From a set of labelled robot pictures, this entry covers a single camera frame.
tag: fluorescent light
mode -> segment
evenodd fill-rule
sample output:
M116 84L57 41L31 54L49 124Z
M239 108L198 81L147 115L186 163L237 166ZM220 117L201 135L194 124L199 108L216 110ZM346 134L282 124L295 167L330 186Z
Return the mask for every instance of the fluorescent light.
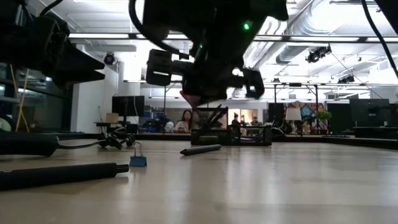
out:
M142 34L137 34L137 39L146 39L146 37ZM178 39L178 40L188 40L188 37L186 35L183 34L169 34L166 37L167 39Z
M259 40L265 40L265 41L270 41L270 42L281 41L282 37L281 36L260 36L260 35L258 35L254 38L254 41L259 41Z
M166 98L166 99L174 99L174 100L180 100L180 99L183 99L182 97L172 97L172 96L166 96L166 97L164 97L164 96L150 96L150 97L148 97L149 99L164 99L164 98Z
M188 40L188 37L183 34L169 34L167 39L179 39L179 40Z
M383 37L383 39L386 43L398 42L398 37ZM366 42L380 43L380 40L377 37L369 37Z
M333 36L303 36L303 37L291 37L289 41L296 41L296 42L357 42L359 37L333 37Z
M145 80L123 80L123 82L128 82L128 83L146 83Z
M329 44L326 43L297 43L297 42L289 42L286 43L288 46L303 46L303 47L327 47Z
M73 33L69 35L71 39L127 39L127 40L146 40L142 34L118 34L118 33ZM170 40L188 40L184 34L169 34L166 38ZM398 37L384 37L384 40L390 44L398 44ZM295 43L289 45L311 46L328 43L380 43L377 37L344 37L344 36L289 36L289 35L257 35L255 42L287 42Z
M181 75L172 75L172 82L180 82L182 81Z
M129 39L129 34L70 34L72 39Z
M129 2L128 0L73 0L74 2L85 2L85 3L124 3Z
M156 72L156 71L154 71L154 74L157 74L157 75L165 75L165 76L168 76L168 75L169 75L169 74L164 73L164 72Z

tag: window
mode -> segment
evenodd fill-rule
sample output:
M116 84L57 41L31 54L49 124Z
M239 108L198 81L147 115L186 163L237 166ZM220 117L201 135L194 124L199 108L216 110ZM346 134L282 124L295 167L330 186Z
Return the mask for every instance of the window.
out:
M228 110L228 124L232 123L234 119L234 114L238 115L238 121L244 121L245 123L250 123L253 121L253 117L258 117L257 110L254 109L229 109Z

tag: woman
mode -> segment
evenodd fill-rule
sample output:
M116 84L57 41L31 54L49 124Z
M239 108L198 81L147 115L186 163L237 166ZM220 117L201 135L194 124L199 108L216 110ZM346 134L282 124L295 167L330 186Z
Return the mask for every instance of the woman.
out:
M192 112L190 110L185 110L182 113L181 121L179 121L175 125L174 131L190 133L191 132L191 122L192 122Z

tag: lamp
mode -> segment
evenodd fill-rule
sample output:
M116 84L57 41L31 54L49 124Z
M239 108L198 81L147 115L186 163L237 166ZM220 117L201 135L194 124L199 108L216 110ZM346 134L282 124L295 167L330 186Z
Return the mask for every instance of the lamp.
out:
M301 121L300 108L287 108L286 121Z
M286 121L297 121L297 130L303 136L303 130L302 130L302 125L301 125L301 112L300 108L287 108L286 110Z

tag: black cable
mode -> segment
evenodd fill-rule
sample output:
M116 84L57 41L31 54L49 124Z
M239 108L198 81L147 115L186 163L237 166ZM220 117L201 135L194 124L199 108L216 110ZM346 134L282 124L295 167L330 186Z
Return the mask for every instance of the black cable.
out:
M106 142L106 140L100 140L97 142L93 142L91 144L85 144L85 145L80 145L80 146L63 146L63 145L59 145L59 149L81 149L81 148L85 148L85 147L90 147L90 146L95 146L97 144L100 144L101 142Z
M369 25L372 27L372 30L373 30L373 32L375 33L375 35L376 35L376 36L378 37L378 39L380 40L380 43L381 43L381 45L383 46L384 51L386 52L388 61L390 62L391 67L392 67L394 73L396 74L396 76L397 76L397 78L398 78L398 70L397 70L396 64L395 64L395 62L394 62L394 59L393 59L392 56L391 56L390 50L388 49L388 46L387 46L387 44L386 44L386 41L384 41L383 36L380 34L379 30L377 29L376 25L374 24L374 22L373 22L373 20L372 20L372 17L371 17L371 15L370 15L370 13L369 13L368 5L366 4L366 0L361 0L361 2L362 2L363 10L364 10L364 12L365 12L366 19L368 20Z
M29 13L29 11L26 8L26 5L22 5L22 10L24 11L24 14L26 16L26 26L29 26L33 23L33 18L32 15Z
M159 40L155 35L151 34L151 32L148 32L145 27L141 24L137 17L137 12L136 12L136 2L137 0L130 0L129 2L129 15L131 22L134 24L136 29L144 36L146 37L149 41L151 41L153 44L157 45L161 49L171 53L171 54L176 54L181 57L189 57L189 55L185 53L181 53L178 49L167 45L162 42L162 40Z
M44 16L46 13L49 12L52 8L60 4L63 0L55 0L53 3L49 4L47 7L43 9L43 11L40 13L40 16Z

